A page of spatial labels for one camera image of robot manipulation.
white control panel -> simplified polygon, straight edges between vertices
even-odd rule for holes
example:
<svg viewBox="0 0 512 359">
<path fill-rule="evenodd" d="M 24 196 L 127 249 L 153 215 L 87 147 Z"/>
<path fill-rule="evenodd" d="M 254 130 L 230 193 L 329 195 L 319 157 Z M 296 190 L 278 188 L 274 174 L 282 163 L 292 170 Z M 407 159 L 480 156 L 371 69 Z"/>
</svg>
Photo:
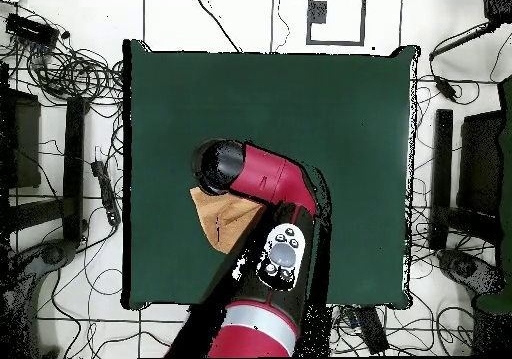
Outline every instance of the white control panel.
<svg viewBox="0 0 512 359">
<path fill-rule="evenodd" d="M 297 283 L 306 248 L 302 231 L 293 224 L 281 224 L 267 236 L 257 265 L 262 283 L 275 290 L 291 290 Z"/>
</svg>

button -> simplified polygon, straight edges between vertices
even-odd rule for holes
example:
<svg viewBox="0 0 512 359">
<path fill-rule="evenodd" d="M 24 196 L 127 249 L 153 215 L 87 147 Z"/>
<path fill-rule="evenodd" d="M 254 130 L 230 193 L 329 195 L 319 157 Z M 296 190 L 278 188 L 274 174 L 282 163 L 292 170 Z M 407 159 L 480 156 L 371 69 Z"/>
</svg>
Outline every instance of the button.
<svg viewBox="0 0 512 359">
<path fill-rule="evenodd" d="M 277 268 L 272 264 L 268 264 L 265 268 L 265 271 L 267 271 L 267 273 L 270 275 L 274 275 L 277 272 Z"/>
<path fill-rule="evenodd" d="M 284 281 L 290 281 L 292 279 L 292 273 L 291 271 L 288 271 L 286 269 L 282 269 L 281 270 L 281 278 L 284 280 Z"/>
<path fill-rule="evenodd" d="M 295 251 L 288 245 L 288 243 L 277 243 L 270 250 L 270 260 L 277 266 L 293 267 L 295 265 L 296 256 Z"/>
</svg>

red stripe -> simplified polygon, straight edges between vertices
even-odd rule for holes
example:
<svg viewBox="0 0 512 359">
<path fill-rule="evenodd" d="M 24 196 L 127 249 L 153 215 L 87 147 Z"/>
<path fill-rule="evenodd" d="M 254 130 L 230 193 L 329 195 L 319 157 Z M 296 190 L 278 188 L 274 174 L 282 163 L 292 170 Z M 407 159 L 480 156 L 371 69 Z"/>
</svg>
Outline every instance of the red stripe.
<svg viewBox="0 0 512 359">
<path fill-rule="evenodd" d="M 209 358 L 288 358 L 286 349 L 269 335 L 249 327 L 222 327 Z"/>
<path fill-rule="evenodd" d="M 299 216 L 299 205 L 295 205 L 295 208 L 293 209 L 292 219 L 290 221 L 290 224 L 295 224 L 295 221 L 297 221 L 297 217 Z"/>
<path fill-rule="evenodd" d="M 238 305 L 254 306 L 256 308 L 261 308 L 261 309 L 265 309 L 266 311 L 272 312 L 274 315 L 277 315 L 284 322 L 286 322 L 286 324 L 293 330 L 293 334 L 295 334 L 295 337 L 298 336 L 297 327 L 292 322 L 292 320 L 290 320 L 290 318 L 287 315 L 285 315 L 283 312 L 272 307 L 272 305 L 270 303 L 254 302 L 252 300 L 237 300 L 236 302 L 231 302 L 229 305 L 227 305 L 226 309 L 229 309 L 231 307 L 238 306 Z"/>
</svg>

black chair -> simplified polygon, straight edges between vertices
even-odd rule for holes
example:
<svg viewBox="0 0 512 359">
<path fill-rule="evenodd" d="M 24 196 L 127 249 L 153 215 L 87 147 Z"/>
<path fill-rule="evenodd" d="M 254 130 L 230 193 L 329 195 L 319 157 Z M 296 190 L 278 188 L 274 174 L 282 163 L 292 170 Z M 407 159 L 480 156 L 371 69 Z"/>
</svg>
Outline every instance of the black chair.
<svg viewBox="0 0 512 359">
<path fill-rule="evenodd" d="M 63 197 L 9 206 L 9 187 L 25 181 L 18 176 L 28 174 L 30 183 L 38 181 L 38 164 L 31 157 L 37 146 L 28 147 L 13 141 L 19 133 L 16 124 L 16 100 L 8 89 L 8 67 L 0 64 L 0 357 L 43 358 L 37 330 L 37 302 L 46 276 L 71 262 L 86 229 L 82 219 L 83 202 L 83 136 L 84 116 L 89 105 L 82 97 L 68 99 L 64 157 Z M 17 95 L 25 100 L 27 97 Z M 19 171 L 17 155 L 23 156 Z M 35 164 L 30 168 L 28 163 Z M 9 256 L 10 234 L 14 231 L 62 218 L 63 238 L 35 245 L 15 256 Z M 58 353 L 53 351 L 51 357 Z"/>
<path fill-rule="evenodd" d="M 475 326 L 474 354 L 504 354 L 512 350 L 512 257 L 501 253 L 506 236 L 503 221 L 510 211 L 500 206 L 505 187 L 504 171 L 510 171 L 510 148 L 500 141 L 512 122 L 512 77 L 498 85 L 501 109 L 468 116 L 462 125 L 459 189 L 456 206 L 450 207 L 453 114 L 438 110 L 434 127 L 431 213 L 428 247 L 438 251 L 441 271 L 466 287 L 472 297 Z M 458 251 L 447 250 L 450 229 L 478 237 L 495 246 L 496 266 Z M 481 299 L 487 301 L 483 309 Z M 489 303 L 496 303 L 492 312 Z"/>
</svg>

floor tile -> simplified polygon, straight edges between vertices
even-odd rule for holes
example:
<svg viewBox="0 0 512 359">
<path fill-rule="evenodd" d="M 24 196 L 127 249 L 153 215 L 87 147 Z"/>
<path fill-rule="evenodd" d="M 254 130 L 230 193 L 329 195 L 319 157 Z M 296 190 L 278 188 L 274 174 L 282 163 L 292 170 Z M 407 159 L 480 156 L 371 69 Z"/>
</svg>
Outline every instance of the floor tile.
<svg viewBox="0 0 512 359">
<path fill-rule="evenodd" d="M 142 323 L 142 358 L 162 358 L 180 331 L 181 324 Z"/>
<path fill-rule="evenodd" d="M 80 327 L 79 333 L 78 324 L 73 321 L 38 320 L 41 350 L 58 347 L 60 359 L 82 357 L 83 346 L 87 344 L 87 323 L 81 322 Z"/>
<path fill-rule="evenodd" d="M 183 322 L 188 318 L 188 309 L 187 305 L 153 303 L 148 308 L 142 310 L 142 319 L 144 321 Z"/>
<path fill-rule="evenodd" d="M 137 320 L 136 311 L 121 306 L 122 255 L 114 243 L 120 237 L 105 243 L 104 250 L 99 245 L 78 255 L 73 262 L 62 270 L 61 281 L 55 301 L 59 308 L 75 318 L 96 318 L 104 320 Z M 39 296 L 39 308 L 42 315 L 60 315 L 50 302 L 51 292 L 56 283 L 56 275 L 51 274 L 44 282 Z"/>
<path fill-rule="evenodd" d="M 136 359 L 139 337 L 137 323 L 97 323 L 91 346 L 85 342 L 84 359 Z"/>
</svg>

